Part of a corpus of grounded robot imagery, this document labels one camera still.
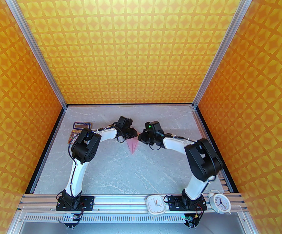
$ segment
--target metal vent grille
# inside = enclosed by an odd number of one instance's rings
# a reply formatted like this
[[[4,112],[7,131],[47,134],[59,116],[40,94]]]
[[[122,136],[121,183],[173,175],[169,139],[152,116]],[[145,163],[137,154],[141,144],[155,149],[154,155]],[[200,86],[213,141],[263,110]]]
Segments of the metal vent grille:
[[[27,213],[26,222],[55,223],[73,221],[74,214],[41,214]],[[84,214],[81,223],[183,223],[184,214],[164,214],[150,216],[148,214]]]

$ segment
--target clock face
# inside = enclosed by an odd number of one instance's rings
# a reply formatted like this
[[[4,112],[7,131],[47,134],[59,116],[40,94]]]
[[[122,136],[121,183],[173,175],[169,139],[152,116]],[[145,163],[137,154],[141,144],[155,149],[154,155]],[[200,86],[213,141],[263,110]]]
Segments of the clock face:
[[[149,196],[147,198],[147,207],[149,212],[152,214],[160,214],[166,210],[165,203],[160,195]]]
[[[221,195],[215,195],[214,201],[220,210],[227,211],[229,209],[230,204],[225,197],[222,197]]]

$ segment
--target alarm clock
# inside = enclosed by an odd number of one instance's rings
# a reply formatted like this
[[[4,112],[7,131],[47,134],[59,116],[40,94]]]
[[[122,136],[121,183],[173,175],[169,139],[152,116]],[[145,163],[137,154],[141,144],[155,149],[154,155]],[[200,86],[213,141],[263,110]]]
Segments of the alarm clock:
[[[213,210],[217,213],[224,214],[230,213],[231,214],[231,202],[230,200],[221,193],[209,193],[209,203]]]
[[[160,195],[148,196],[145,202],[148,213],[151,215],[162,215],[166,211],[164,199]]]

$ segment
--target square clock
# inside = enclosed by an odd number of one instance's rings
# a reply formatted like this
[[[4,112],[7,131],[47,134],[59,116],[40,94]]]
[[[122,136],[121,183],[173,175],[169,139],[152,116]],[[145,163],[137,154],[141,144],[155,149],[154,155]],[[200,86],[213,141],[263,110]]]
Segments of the square clock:
[[[162,215],[166,211],[164,199],[160,195],[148,196],[145,202],[148,212],[151,215]]]

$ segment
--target pink paper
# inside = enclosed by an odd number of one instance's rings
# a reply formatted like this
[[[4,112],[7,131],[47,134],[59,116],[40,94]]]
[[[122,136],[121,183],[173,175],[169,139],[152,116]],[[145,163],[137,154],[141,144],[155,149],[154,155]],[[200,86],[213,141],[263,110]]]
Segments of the pink paper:
[[[128,147],[130,149],[131,154],[134,154],[134,151],[136,150],[138,142],[139,142],[138,136],[134,137],[134,138],[127,139],[126,142],[128,144]]]

